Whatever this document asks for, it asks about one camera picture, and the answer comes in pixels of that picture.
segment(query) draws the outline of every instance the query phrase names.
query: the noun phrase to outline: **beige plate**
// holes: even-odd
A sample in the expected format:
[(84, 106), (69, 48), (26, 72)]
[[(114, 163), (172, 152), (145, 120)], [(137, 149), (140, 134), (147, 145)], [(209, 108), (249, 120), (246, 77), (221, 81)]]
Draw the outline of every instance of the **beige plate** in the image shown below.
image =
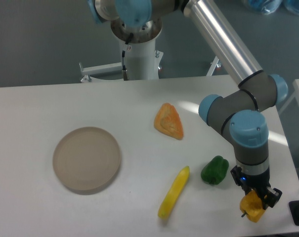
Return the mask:
[(59, 180), (79, 194), (93, 194), (105, 187), (120, 163), (117, 141), (96, 127), (83, 127), (67, 134), (53, 156), (53, 168)]

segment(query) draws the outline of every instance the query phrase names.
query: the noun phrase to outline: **blue joint cap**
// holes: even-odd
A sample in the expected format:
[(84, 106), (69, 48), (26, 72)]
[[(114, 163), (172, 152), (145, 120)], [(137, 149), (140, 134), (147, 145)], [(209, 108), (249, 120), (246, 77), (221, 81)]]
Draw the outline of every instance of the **blue joint cap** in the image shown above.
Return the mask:
[(208, 124), (208, 113), (209, 113), (210, 107), (211, 107), (212, 103), (214, 102), (214, 100), (216, 100), (218, 97), (220, 97), (220, 96), (219, 95), (208, 95), (200, 103), (199, 116), (207, 124)]
[(277, 85), (277, 105), (287, 97), (289, 89), (286, 81), (282, 77), (277, 74), (271, 74), (270, 76), (274, 79)]
[(237, 112), (229, 124), (233, 140), (246, 148), (258, 148), (268, 141), (269, 130), (266, 119), (258, 111)]
[(129, 27), (142, 27), (151, 18), (151, 0), (115, 0), (115, 7)]
[(98, 17), (98, 14), (96, 13), (95, 7), (94, 7), (94, 0), (87, 0), (90, 11), (92, 13), (92, 16), (97, 24), (102, 24), (102, 21)]

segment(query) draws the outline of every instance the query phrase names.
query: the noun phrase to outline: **metal arm tube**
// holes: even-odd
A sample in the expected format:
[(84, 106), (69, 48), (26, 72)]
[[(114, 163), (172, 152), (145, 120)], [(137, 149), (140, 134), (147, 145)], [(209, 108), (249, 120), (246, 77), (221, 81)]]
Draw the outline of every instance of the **metal arm tube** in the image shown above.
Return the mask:
[(262, 70), (213, 0), (190, 0), (183, 13), (192, 19), (237, 84)]

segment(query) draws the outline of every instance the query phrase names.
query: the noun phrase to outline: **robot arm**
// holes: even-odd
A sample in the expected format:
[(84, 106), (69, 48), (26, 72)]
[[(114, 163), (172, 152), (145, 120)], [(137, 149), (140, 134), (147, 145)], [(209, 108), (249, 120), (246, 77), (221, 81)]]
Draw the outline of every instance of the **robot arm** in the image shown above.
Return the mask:
[(222, 98), (207, 96), (199, 115), (234, 147), (237, 165), (231, 174), (247, 194), (254, 189), (263, 208), (273, 207), (282, 194), (269, 183), (268, 128), (260, 113), (284, 100), (287, 84), (267, 75), (213, 0), (88, 0), (97, 22), (120, 18), (131, 32), (149, 21), (181, 9), (238, 84), (239, 91)]

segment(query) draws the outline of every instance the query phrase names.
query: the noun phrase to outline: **yellow banana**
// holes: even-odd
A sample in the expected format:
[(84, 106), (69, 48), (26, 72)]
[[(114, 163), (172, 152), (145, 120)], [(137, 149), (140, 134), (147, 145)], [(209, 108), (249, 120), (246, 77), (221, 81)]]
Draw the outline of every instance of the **yellow banana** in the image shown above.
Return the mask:
[(175, 178), (172, 186), (170, 187), (165, 199), (160, 205), (158, 210), (158, 216), (162, 219), (168, 219), (169, 215), (177, 202), (185, 184), (188, 181), (190, 175), (190, 168), (188, 166), (184, 167), (177, 177)]

